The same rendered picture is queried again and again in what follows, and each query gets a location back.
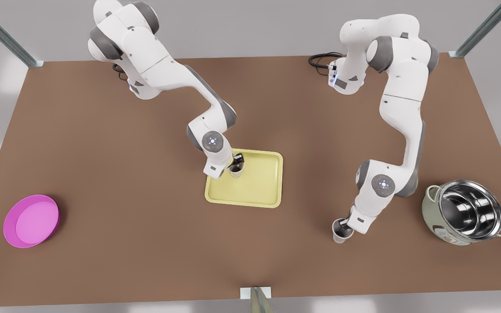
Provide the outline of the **yellow rectangular tray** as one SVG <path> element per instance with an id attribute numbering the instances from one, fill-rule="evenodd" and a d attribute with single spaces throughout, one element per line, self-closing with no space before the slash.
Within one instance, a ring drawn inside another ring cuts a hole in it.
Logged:
<path id="1" fill-rule="evenodd" d="M 234 149 L 242 153 L 242 174 L 225 172 L 218 180 L 207 178 L 204 196 L 211 203 L 276 208 L 281 203 L 284 159 L 274 151 Z"/>

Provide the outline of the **pink round bowl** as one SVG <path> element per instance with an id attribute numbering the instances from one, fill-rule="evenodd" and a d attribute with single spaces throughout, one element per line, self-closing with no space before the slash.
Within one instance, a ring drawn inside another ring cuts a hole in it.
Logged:
<path id="1" fill-rule="evenodd" d="M 31 195 L 10 209 L 4 220 L 3 235 L 13 247 L 34 247 L 53 236 L 60 222 L 61 212 L 52 198 Z"/>

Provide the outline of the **silver frame post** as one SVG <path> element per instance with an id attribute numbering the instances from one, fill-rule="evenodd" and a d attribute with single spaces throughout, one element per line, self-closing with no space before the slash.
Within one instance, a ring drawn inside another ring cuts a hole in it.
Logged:
<path id="1" fill-rule="evenodd" d="M 41 68 L 44 61 L 36 60 L 30 55 L 1 25 L 0 25 L 0 43 L 2 43 L 10 52 L 12 52 L 28 68 Z"/>
<path id="2" fill-rule="evenodd" d="M 275 313 L 269 299 L 271 287 L 243 287 L 239 289 L 240 299 L 250 300 L 250 313 Z"/>
<path id="3" fill-rule="evenodd" d="M 451 59 L 465 58 L 499 22 L 501 22 L 501 3 L 455 51 L 448 52 L 448 57 Z"/>

